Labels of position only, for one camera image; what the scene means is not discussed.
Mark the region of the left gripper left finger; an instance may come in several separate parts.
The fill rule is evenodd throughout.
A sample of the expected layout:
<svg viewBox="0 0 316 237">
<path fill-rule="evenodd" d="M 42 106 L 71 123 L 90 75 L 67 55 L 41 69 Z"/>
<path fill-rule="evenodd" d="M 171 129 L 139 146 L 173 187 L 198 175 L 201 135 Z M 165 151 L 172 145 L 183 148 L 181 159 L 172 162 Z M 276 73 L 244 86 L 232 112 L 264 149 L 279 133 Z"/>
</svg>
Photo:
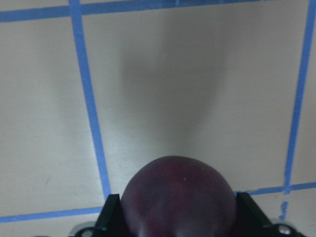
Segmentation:
<svg viewBox="0 0 316 237">
<path fill-rule="evenodd" d="M 94 225 L 93 237 L 122 237 L 123 213 L 119 194 L 111 194 Z"/>
</svg>

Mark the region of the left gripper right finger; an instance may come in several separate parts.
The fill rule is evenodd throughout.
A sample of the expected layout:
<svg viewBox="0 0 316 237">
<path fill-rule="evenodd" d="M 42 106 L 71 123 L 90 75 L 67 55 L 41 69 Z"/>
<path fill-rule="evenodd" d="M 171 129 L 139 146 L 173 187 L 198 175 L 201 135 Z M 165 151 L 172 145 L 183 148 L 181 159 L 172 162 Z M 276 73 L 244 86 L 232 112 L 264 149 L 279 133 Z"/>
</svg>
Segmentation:
<svg viewBox="0 0 316 237">
<path fill-rule="evenodd" d="M 237 193 L 235 237 L 279 237 L 274 225 L 249 193 Z"/>
</svg>

